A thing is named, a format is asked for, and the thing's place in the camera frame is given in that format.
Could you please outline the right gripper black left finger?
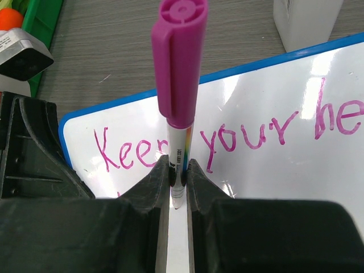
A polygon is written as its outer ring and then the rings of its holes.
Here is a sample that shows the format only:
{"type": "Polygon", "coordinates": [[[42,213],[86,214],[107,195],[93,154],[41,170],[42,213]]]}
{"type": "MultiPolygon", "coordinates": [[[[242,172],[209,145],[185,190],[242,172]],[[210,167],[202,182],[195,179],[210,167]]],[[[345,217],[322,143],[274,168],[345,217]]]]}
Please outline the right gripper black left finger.
{"type": "Polygon", "coordinates": [[[165,272],[168,158],[118,198],[1,202],[2,272],[165,272]]]}

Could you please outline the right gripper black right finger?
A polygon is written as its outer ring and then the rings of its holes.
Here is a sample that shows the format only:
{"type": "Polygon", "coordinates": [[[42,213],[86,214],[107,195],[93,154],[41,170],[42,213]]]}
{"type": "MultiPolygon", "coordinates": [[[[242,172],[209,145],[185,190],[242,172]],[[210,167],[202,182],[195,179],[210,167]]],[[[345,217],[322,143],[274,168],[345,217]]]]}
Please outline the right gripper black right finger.
{"type": "Polygon", "coordinates": [[[191,272],[362,272],[363,240],[338,203],[236,199],[187,170],[191,272]]]}

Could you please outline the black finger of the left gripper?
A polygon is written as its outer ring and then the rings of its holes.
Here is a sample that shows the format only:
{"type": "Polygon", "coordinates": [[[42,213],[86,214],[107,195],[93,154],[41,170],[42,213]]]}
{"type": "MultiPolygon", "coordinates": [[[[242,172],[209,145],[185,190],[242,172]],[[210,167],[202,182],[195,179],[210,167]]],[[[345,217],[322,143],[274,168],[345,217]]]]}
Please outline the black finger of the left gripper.
{"type": "Polygon", "coordinates": [[[1,93],[1,198],[95,195],[67,164],[56,105],[1,93]]]}

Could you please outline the blue framed whiteboard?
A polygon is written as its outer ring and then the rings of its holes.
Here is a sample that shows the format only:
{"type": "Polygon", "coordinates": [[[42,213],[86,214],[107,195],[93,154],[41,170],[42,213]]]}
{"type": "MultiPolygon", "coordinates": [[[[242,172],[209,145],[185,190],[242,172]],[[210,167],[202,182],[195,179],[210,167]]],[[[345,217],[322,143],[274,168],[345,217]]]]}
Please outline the blue framed whiteboard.
{"type": "MultiPolygon", "coordinates": [[[[67,162],[116,197],[168,150],[154,90],[65,115],[67,162]]],[[[341,204],[363,230],[363,34],[206,75],[191,158],[232,198],[341,204]]]]}

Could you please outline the white marker pink cap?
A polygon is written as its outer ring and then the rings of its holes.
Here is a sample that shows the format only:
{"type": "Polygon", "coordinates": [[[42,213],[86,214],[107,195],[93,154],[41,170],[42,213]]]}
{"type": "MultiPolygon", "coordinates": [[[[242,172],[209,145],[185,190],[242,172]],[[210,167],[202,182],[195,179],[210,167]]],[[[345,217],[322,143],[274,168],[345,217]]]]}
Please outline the white marker pink cap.
{"type": "Polygon", "coordinates": [[[151,30],[158,107],[167,121],[168,177],[175,209],[184,202],[208,11],[208,1],[162,1],[151,30]]]}

